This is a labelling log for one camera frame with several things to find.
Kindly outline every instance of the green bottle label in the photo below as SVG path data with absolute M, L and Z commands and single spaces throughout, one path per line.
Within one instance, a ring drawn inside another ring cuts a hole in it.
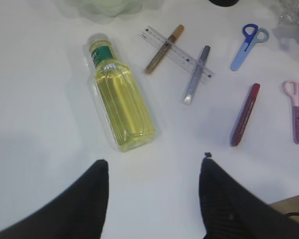
M 108 46 L 101 46 L 96 48 L 91 55 L 95 67 L 104 60 L 113 59 L 113 55 Z

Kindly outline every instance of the scissors blade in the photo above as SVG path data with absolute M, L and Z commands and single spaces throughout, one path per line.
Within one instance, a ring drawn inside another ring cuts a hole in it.
M 299 144 L 299 107 L 293 107 L 294 142 Z
M 240 66 L 245 61 L 246 57 L 250 53 L 250 51 L 253 49 L 253 46 L 249 45 L 247 42 L 244 42 L 242 46 L 240 47 L 240 50 L 237 53 L 237 56 L 235 57 L 233 63 L 231 64 L 231 70 L 237 71 Z

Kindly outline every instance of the red pen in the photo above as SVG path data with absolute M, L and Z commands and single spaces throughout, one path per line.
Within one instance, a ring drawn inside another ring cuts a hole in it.
M 260 89 L 260 85 L 259 84 L 254 84 L 253 87 L 251 88 L 251 91 L 249 93 L 249 96 L 247 98 L 246 104 L 244 106 L 243 112 L 240 116 L 239 122 L 237 124 L 234 136 L 231 140 L 231 145 L 233 147 L 237 146 L 244 134 L 244 131 L 246 129 L 249 117 L 251 115 L 251 111 L 253 110 L 253 107 L 255 105 L 256 102 L 256 98 L 258 95 Z

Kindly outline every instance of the pink scissors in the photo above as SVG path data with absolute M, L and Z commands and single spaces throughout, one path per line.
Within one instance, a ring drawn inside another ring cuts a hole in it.
M 287 88 L 288 84 L 294 85 L 294 92 L 290 92 Z M 286 81 L 283 84 L 284 93 L 290 97 L 293 104 L 293 128 L 294 128 L 294 142 L 299 144 L 299 82 Z

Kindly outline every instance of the white table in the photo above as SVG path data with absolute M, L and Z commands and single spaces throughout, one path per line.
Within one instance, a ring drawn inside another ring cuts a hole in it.
M 299 146 L 293 143 L 286 80 L 299 81 L 299 33 L 278 27 L 267 0 L 230 8 L 207 0 L 150 0 L 134 14 L 91 16 L 62 0 L 0 0 L 0 230 L 35 212 L 70 186 L 96 160 L 110 168 L 103 238 L 197 238 L 205 234 L 198 177 L 205 152 L 266 203 L 299 194 Z M 247 23 L 268 29 L 238 72 L 230 64 Z M 211 46 L 216 73 L 190 107 L 180 103 L 189 74 L 166 59 L 151 76 L 155 50 L 137 37 L 147 25 L 194 58 Z M 107 140 L 93 95 L 91 59 L 84 45 L 107 34 L 130 65 L 158 135 L 128 153 Z M 249 88 L 261 90 L 243 142 L 230 134 Z

